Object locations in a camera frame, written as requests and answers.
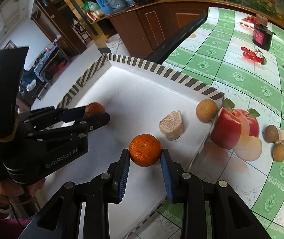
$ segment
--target white board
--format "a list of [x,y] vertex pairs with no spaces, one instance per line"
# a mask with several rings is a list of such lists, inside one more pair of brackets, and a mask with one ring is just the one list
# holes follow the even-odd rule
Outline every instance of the white board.
[[[74,100],[78,101],[77,107],[101,103],[110,114],[110,122],[88,134],[88,153],[47,177],[41,192],[44,201],[67,181],[84,183],[106,172],[137,135],[155,136],[162,148],[168,148],[172,160],[187,169],[209,133],[212,124],[200,122],[195,113],[197,104],[206,96],[150,71],[110,63],[99,70],[102,75],[90,79],[77,94],[81,98]],[[158,124],[177,110],[181,111],[185,133],[175,141],[168,141]],[[109,204],[110,238],[123,238],[165,197],[159,161],[150,167],[139,167],[131,161],[122,203]]]

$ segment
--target human hand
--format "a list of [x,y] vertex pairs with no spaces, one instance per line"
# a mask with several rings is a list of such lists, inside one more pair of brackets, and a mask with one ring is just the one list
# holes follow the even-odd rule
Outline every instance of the human hand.
[[[43,188],[45,178],[27,186],[27,191],[34,197],[38,190]],[[23,188],[11,179],[6,179],[0,182],[0,207],[6,207],[10,204],[9,197],[17,197],[24,193]]]

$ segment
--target white bucket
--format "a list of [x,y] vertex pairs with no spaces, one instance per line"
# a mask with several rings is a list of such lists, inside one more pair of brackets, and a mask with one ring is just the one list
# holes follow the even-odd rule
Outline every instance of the white bucket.
[[106,41],[106,46],[111,50],[112,54],[124,55],[124,56],[130,55],[119,34],[110,37]]

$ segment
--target dark bottle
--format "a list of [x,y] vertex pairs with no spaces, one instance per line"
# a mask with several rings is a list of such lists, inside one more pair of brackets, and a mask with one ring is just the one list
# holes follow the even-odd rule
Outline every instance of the dark bottle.
[[253,43],[264,49],[269,50],[271,47],[273,33],[267,28],[267,18],[256,14],[257,24],[253,30]]

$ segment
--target tangerine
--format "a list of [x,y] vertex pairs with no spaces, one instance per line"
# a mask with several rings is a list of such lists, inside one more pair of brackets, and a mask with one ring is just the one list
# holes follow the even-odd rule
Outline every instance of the tangerine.
[[98,102],[92,102],[88,106],[86,106],[84,111],[85,111],[84,117],[88,118],[88,117],[95,115],[97,113],[104,113],[105,108],[103,107],[102,104],[100,104]]
[[150,134],[136,136],[129,146],[132,161],[141,167],[148,167],[157,162],[161,156],[160,142]]

